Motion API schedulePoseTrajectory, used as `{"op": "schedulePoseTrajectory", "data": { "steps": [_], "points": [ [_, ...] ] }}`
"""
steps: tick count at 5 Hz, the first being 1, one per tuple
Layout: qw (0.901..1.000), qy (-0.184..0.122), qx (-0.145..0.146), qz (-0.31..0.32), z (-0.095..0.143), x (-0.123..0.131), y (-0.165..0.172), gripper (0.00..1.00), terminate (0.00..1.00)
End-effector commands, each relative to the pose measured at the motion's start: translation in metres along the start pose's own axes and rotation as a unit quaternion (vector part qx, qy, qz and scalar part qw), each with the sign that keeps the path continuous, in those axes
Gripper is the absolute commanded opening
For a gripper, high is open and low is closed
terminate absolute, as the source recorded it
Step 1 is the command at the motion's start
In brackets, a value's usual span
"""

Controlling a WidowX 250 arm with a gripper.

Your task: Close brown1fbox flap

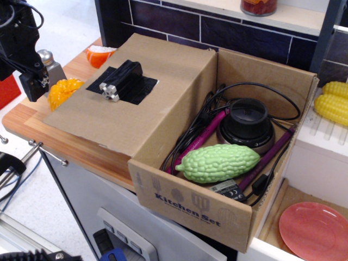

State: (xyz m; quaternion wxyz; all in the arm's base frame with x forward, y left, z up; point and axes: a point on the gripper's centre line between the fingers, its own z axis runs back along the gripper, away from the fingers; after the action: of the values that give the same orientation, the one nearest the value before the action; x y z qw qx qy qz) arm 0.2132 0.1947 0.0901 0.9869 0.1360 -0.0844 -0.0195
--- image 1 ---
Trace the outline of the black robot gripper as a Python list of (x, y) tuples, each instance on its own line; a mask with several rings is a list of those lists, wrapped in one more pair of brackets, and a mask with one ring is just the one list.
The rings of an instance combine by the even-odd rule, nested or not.
[(27, 1), (1, 1), (1, 80), (14, 71), (31, 102), (36, 102), (49, 90), (49, 77), (40, 56), (35, 50), (41, 23), (36, 24), (33, 12), (37, 11)]

